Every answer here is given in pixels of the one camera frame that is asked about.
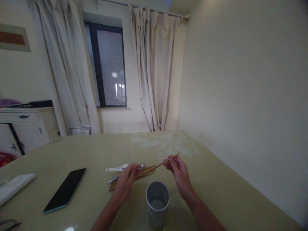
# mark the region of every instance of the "purple object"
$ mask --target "purple object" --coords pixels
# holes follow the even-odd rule
[[[0,106],[22,104],[22,102],[14,99],[0,99]]]

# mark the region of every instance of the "scissors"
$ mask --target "scissors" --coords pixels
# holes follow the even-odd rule
[[[16,220],[13,220],[13,219],[1,221],[0,222],[0,230],[1,231],[10,231],[11,229],[15,228],[16,226],[19,226],[20,224],[21,224],[21,222],[18,223]]]

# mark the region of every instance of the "cabinet door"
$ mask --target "cabinet door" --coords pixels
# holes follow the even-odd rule
[[[26,154],[44,144],[39,123],[13,123],[13,127]]]
[[[21,156],[17,142],[8,124],[0,124],[0,152]]]

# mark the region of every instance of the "window frame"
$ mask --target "window frame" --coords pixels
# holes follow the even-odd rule
[[[106,108],[106,107],[127,107],[127,92],[126,92],[126,76],[125,76],[125,62],[124,62],[124,43],[123,43],[123,29],[121,27],[115,26],[107,26],[102,25],[94,22],[84,21],[84,24],[89,26],[90,30],[90,38],[91,38],[91,45],[92,45],[92,52],[93,52],[93,59],[94,59],[94,69],[96,74],[96,81],[97,81],[97,90],[98,90],[98,97],[99,97],[99,104],[100,106],[97,108]],[[102,67],[100,62],[100,55],[99,55],[99,46],[98,46],[98,39],[97,39],[97,30],[104,30],[109,32],[120,33],[122,36],[122,53],[123,53],[123,72],[124,72],[124,85],[125,85],[125,105],[106,105],[105,100],[105,93],[104,93],[104,83],[103,83],[103,74],[102,74]]]

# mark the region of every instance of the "window sill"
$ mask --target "window sill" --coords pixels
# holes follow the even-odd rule
[[[130,111],[129,107],[98,107],[98,111]]]

